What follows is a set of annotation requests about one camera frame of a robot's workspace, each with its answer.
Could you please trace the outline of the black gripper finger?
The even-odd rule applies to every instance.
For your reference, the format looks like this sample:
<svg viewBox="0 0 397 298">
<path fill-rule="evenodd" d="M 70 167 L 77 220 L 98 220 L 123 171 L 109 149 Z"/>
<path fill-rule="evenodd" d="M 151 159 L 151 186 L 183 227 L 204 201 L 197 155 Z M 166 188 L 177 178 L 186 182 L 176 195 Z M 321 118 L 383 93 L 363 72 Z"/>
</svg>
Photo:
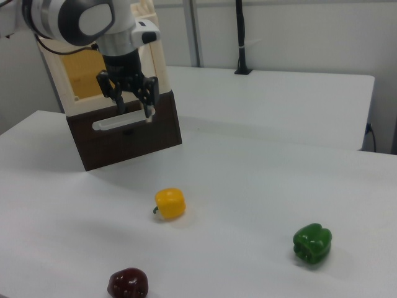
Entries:
<svg viewBox="0 0 397 298">
<path fill-rule="evenodd" d="M 159 80 L 156 76 L 142 76 L 136 80 L 133 94 L 141 102 L 145 117 L 149 120 L 154 115 L 154 107 L 159 101 Z"/>
<path fill-rule="evenodd" d="M 125 113 L 125 103 L 122 97 L 122 90 L 120 87 L 120 83 L 116 83 L 115 86 L 112 85 L 111 80 L 109 78 L 108 72 L 102 70 L 96 76 L 96 80 L 102 91 L 102 95 L 106 98 L 111 98 L 111 100 L 117 106 L 117 113 L 124 114 Z"/>
</svg>

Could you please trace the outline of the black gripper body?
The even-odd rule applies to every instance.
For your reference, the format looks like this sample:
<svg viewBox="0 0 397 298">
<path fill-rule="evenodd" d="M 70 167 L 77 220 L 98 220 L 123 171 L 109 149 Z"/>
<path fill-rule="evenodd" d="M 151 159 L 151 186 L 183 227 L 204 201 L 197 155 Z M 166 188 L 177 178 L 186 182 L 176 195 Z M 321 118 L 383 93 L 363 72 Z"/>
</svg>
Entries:
<svg viewBox="0 0 397 298">
<path fill-rule="evenodd" d="M 111 82 L 122 91 L 138 91 L 143 86 L 144 75 L 138 50 L 122 56 L 102 56 Z"/>
</svg>

